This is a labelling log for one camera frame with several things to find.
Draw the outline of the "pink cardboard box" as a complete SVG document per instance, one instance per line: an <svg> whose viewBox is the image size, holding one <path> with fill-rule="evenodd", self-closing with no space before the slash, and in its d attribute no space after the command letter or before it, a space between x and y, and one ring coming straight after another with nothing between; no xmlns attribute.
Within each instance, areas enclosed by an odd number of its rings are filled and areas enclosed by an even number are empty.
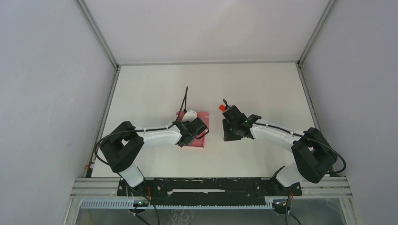
<svg viewBox="0 0 398 225"><path fill-rule="evenodd" d="M209 129L200 115L201 113L192 110L179 113L176 123L182 135L177 142L179 147L204 148L205 136L209 133Z"/></svg>

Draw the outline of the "small orange block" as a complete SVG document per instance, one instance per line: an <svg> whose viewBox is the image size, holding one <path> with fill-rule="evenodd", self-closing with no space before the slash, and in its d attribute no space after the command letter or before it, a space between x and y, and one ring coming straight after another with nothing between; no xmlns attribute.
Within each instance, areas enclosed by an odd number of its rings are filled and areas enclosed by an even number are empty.
<svg viewBox="0 0 398 225"><path fill-rule="evenodd" d="M226 111L226 106L225 106L225 105L220 105L220 106L219 106L219 109L220 109L222 112L224 112L224 111Z"/></svg>

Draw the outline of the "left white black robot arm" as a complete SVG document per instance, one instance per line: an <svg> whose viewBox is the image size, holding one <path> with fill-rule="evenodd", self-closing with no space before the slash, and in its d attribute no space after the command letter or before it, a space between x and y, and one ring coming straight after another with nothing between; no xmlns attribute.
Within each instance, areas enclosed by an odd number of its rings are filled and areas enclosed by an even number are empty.
<svg viewBox="0 0 398 225"><path fill-rule="evenodd" d="M129 121L122 122L111 134L101 138L95 145L95 154L100 150L105 157L100 160L107 164L112 172L120 175L129 190L142 195L147 188L144 176L134 163L143 147L171 144L188 146L209 133L201 118L191 121L173 121L164 127L138 129Z"/></svg>

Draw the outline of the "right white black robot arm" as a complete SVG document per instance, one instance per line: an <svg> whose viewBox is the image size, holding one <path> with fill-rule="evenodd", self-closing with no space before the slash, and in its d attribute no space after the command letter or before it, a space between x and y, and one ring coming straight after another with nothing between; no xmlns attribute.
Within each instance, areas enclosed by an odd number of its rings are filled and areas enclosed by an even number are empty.
<svg viewBox="0 0 398 225"><path fill-rule="evenodd" d="M255 114L246 116L235 105L223 104L219 109L224 116L224 141L264 140L292 153L294 162L282 166L272 176L271 188L277 195L284 195L290 186L301 181L319 183L339 159L314 127L305 131L287 129Z"/></svg>

